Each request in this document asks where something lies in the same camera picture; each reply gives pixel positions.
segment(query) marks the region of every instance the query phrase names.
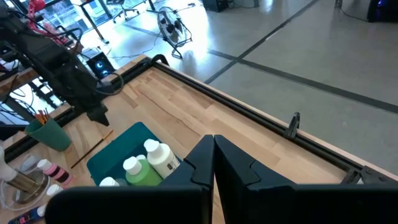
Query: pink bottle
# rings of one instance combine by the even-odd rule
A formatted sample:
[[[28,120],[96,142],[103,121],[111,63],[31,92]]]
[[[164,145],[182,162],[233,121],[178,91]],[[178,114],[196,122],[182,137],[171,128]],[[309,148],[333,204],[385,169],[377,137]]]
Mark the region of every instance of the pink bottle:
[[[41,169],[44,174],[49,177],[54,178],[56,181],[60,182],[63,186],[68,185],[72,181],[72,175],[67,171],[62,169],[60,166],[53,164],[52,162],[42,159],[37,164],[37,168]]]

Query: teal bin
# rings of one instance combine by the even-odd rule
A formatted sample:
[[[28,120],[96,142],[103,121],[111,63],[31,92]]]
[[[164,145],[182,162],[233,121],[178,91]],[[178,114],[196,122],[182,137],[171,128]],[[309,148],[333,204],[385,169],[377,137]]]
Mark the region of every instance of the teal bin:
[[[105,177],[126,179],[123,162],[138,155],[147,155],[144,142],[147,139],[160,140],[142,123],[138,122],[95,154],[88,162],[87,169],[98,186]]]
[[[59,152],[66,150],[72,143],[65,130],[52,118],[44,125],[37,119],[33,120],[25,128],[25,133]]]

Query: office chair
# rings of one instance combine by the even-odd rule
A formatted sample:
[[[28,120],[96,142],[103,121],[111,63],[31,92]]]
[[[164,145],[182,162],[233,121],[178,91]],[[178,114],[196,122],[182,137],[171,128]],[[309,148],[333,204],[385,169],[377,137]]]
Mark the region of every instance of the office chair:
[[[137,9],[133,9],[134,7],[136,7],[137,5],[129,8],[129,9],[125,9],[123,7],[124,4],[124,0],[106,0],[106,4],[109,6],[115,6],[115,5],[120,5],[122,7],[122,9],[113,17],[113,23],[116,23],[115,19],[117,17],[121,17],[121,14],[124,14],[124,20],[127,21],[127,12],[128,11],[137,11],[137,14],[139,14],[139,11]]]

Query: concrete floor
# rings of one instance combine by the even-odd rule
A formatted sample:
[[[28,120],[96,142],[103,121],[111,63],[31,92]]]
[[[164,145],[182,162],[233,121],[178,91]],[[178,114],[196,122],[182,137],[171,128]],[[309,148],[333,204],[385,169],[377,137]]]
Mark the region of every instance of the concrete floor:
[[[190,2],[165,4],[181,9]],[[180,49],[183,60],[156,39],[156,14],[144,8],[127,22],[99,27],[109,45],[93,31],[82,42],[109,52],[115,68],[145,50],[164,54],[173,68],[286,122],[300,112],[300,129],[398,174],[398,24],[346,17],[332,0],[260,5],[216,13],[197,3],[180,11],[193,34]]]

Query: black metal rail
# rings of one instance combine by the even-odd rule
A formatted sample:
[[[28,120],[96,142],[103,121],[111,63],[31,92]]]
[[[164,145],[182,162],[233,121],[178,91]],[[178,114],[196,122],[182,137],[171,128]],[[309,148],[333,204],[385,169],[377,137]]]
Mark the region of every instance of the black metal rail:
[[[322,159],[330,162],[334,166],[344,170],[347,172],[346,177],[341,182],[342,184],[357,184],[359,179],[365,184],[398,184],[398,182],[374,169],[369,167],[362,166],[357,162],[338,154],[337,152],[315,142],[311,139],[306,138],[305,136],[300,135],[296,132],[296,130],[290,130],[292,128],[290,125],[289,128],[285,127],[274,120],[271,120],[262,114],[259,114],[239,103],[236,101],[225,97],[224,95],[214,91],[213,89],[198,83],[191,78],[186,77],[185,75],[181,75],[180,73],[172,70],[170,67],[165,66],[164,64],[168,65],[166,58],[163,55],[156,55],[154,58],[144,58],[135,66],[131,67],[130,69],[126,70],[121,76],[125,83],[133,80],[146,70],[151,67],[155,67],[166,74],[170,75],[171,77],[176,78],[177,80],[183,82],[184,84],[200,91],[201,93],[209,96],[210,98],[219,101],[220,103],[226,105],[227,107],[235,110],[236,112],[248,117],[249,119],[253,120],[254,122],[262,125],[263,127],[270,129],[271,131],[285,137],[289,141],[292,141],[294,144],[299,145],[300,147],[308,150],[309,152],[321,157]],[[115,78],[112,82],[113,86],[116,88],[120,87],[121,81]],[[64,126],[69,122],[73,121],[82,112],[74,111],[73,109],[68,109],[64,113],[60,114],[55,118],[56,122],[60,124],[60,126]],[[293,125],[294,128],[298,128],[299,124]],[[287,136],[286,133],[294,133],[294,135]],[[32,146],[36,145],[37,141],[32,139],[29,136],[24,137],[17,143],[13,144],[11,147],[7,148],[5,154],[6,162],[10,162],[11,160],[15,159],[16,157],[20,156],[22,153],[28,151]]]

